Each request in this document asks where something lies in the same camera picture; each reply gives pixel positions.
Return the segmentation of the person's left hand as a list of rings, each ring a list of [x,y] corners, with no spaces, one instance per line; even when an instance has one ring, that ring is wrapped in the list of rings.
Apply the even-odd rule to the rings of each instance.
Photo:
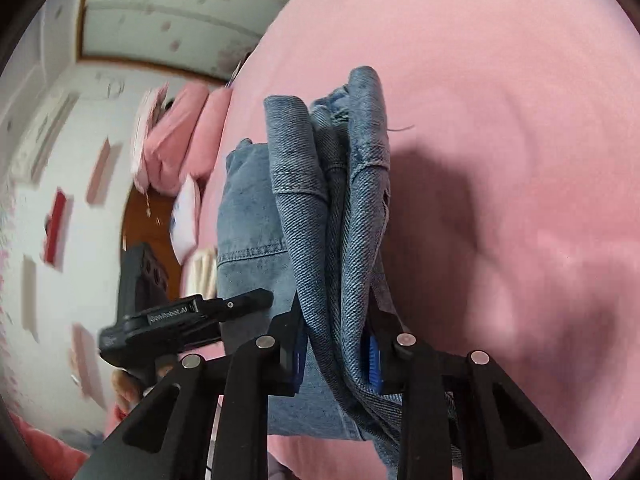
[[[116,414],[120,417],[127,416],[151,391],[151,387],[145,387],[138,378],[119,368],[112,373],[111,384]]]

